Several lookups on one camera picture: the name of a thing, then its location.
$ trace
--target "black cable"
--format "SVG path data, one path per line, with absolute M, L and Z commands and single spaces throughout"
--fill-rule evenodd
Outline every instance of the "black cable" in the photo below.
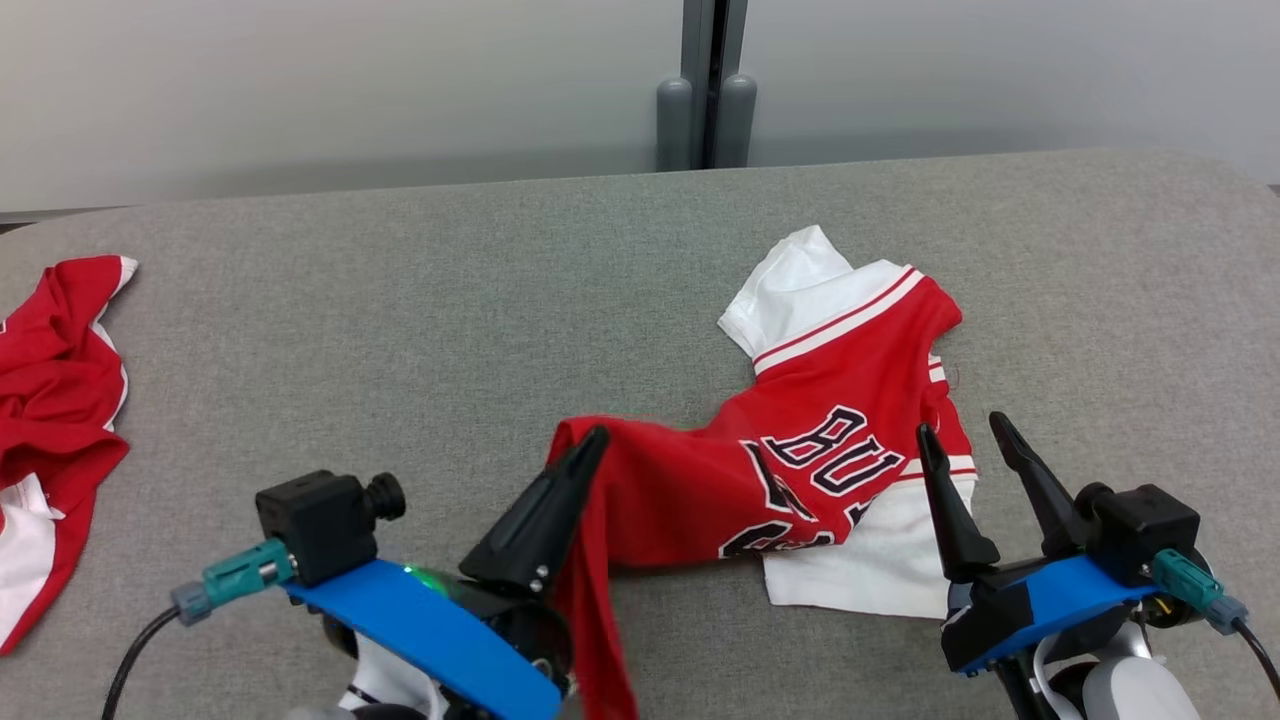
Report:
M 124 653 L 124 660 L 120 661 L 119 670 L 115 671 L 115 679 L 111 680 L 111 689 L 106 691 L 106 702 L 102 703 L 102 720 L 111 720 L 115 717 L 115 706 L 120 703 L 120 693 L 124 692 L 124 680 L 129 676 L 129 670 L 133 669 L 133 664 L 138 660 L 138 655 L 142 653 L 142 648 L 146 647 L 151 637 L 160 632 L 169 620 L 178 616 L 178 607 L 170 607 L 161 612 L 155 620 L 152 620 L 142 632 L 138 634 L 133 644 L 129 646 L 128 652 Z
M 1258 662 L 1262 664 L 1262 669 L 1267 674 L 1267 679 L 1271 680 L 1271 689 L 1276 693 L 1276 700 L 1280 700 L 1280 674 L 1276 673 L 1275 662 L 1271 662 L 1271 656 L 1267 655 L 1267 648 L 1262 647 L 1262 641 L 1258 635 L 1253 634 L 1253 628 L 1249 628 L 1248 623 L 1242 618 L 1231 620 L 1231 626 L 1240 633 L 1244 642 L 1249 643 L 1249 650 L 1257 656 Z

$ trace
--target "white wall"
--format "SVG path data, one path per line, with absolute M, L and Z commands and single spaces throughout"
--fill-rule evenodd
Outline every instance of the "white wall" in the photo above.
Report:
M 1276 0 L 751 3 L 750 163 L 1165 145 L 1280 183 Z
M 680 41 L 680 0 L 3 0 L 0 218 L 652 170 Z

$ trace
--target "cable connector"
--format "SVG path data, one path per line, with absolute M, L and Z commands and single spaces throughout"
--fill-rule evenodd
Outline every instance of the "cable connector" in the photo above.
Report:
M 205 568 L 204 582 L 178 585 L 169 597 L 178 609 L 178 621 L 189 628 L 209 618 L 215 607 L 275 587 L 294 574 L 288 548 L 278 539 L 269 539 Z
M 1249 610 L 1226 594 L 1222 583 L 1175 550 L 1161 550 L 1151 566 L 1151 579 L 1160 589 L 1190 605 L 1224 635 L 1236 632 L 1235 620 L 1245 621 Z

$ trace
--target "gray partition hinge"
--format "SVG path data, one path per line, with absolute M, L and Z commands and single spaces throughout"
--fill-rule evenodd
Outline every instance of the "gray partition hinge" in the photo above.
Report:
M 685 78 L 658 86 L 657 170 L 689 170 L 694 147 L 694 86 Z
M 745 168 L 755 117 L 755 81 L 737 73 L 721 83 L 716 109 L 716 168 Z

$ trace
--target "red stripe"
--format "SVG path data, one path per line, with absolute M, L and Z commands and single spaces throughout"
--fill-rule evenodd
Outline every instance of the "red stripe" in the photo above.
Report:
M 782 345 L 780 345 L 780 346 L 774 347 L 773 350 L 769 350 L 769 351 L 767 351 L 767 352 L 762 352 L 762 354 L 760 354 L 760 355 L 759 355 L 759 356 L 758 356 L 758 357 L 756 357 L 755 360 L 753 360 L 753 361 L 751 361 L 751 364 L 753 364 L 753 365 L 754 365 L 754 364 L 758 364 L 758 363 L 759 363 L 760 360 L 764 360 L 764 359 L 765 359 L 765 357 L 768 357 L 769 355 L 773 355 L 774 352 L 778 352 L 778 351 L 781 351 L 781 350 L 786 350 L 787 347 L 791 347 L 792 345 L 795 345 L 795 343 L 797 343 L 797 342 L 803 342 L 803 341 L 805 341 L 805 340 L 808 340 L 808 338 L 810 338 L 810 337 L 813 337 L 813 336 L 815 336 L 815 334 L 820 333 L 822 331 L 824 331 L 824 329 L 827 329 L 827 328 L 829 328 L 829 327 L 832 327 L 832 325 L 835 325 L 835 324 L 837 324 L 837 323 L 842 323 L 842 322 L 847 320 L 849 318 L 852 318 L 854 315 L 856 315 L 856 314 L 861 313 L 863 310 L 865 310 L 865 309 L 870 307 L 872 305 L 876 305 L 876 304 L 877 304 L 877 302 L 879 302 L 879 301 L 881 301 L 881 299 L 883 299 L 883 297 L 884 297 L 886 295 L 888 295 L 888 293 L 893 292 L 893 290 L 895 290 L 895 288 L 897 288 L 897 286 L 900 286 L 900 284 L 902 284 L 904 282 L 906 282 L 906 278 L 911 277 L 911 273 L 914 273 L 914 272 L 915 272 L 915 268 L 910 268 L 910 266 L 909 266 L 909 268 L 906 268 L 906 272 L 905 272 L 905 273 L 902 273 L 902 275 L 901 275 L 900 278 L 897 278 L 896 281 L 893 281 L 893 284 L 891 284 L 891 286 L 888 286 L 887 288 L 884 288 L 884 291 L 883 291 L 883 292 L 881 292 L 879 295 L 877 295 L 876 297 L 873 297 L 873 299 L 868 300 L 867 302 L 864 302 L 864 304 L 859 305 L 858 307 L 855 307 L 855 309 L 850 310 L 849 313 L 845 313 L 844 315 L 841 315 L 841 316 L 836 318 L 835 320 L 829 320 L 828 323 L 826 323 L 826 324 L 823 324 L 823 325 L 820 325 L 820 327 L 817 327 L 817 328 L 814 328 L 814 329 L 812 329 L 812 331 L 809 331 L 809 332 L 804 333 L 803 336 L 800 336 L 800 337 L 797 337 L 797 338 L 794 338 L 794 340 L 788 340 L 787 342 L 785 342 L 785 343 L 782 343 Z

